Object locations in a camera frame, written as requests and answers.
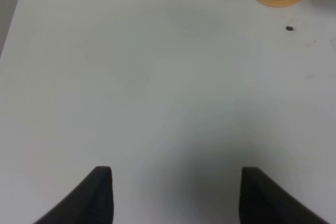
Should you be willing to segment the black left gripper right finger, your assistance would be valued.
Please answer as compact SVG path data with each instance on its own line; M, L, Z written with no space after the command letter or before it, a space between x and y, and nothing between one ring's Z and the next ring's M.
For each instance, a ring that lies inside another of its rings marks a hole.
M261 169L243 167L241 171L240 223L326 223Z

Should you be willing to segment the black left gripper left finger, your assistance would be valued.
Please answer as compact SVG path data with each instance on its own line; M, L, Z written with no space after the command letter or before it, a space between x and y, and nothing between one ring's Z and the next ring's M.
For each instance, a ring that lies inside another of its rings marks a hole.
M37 224L113 223L112 170L95 167L84 180Z

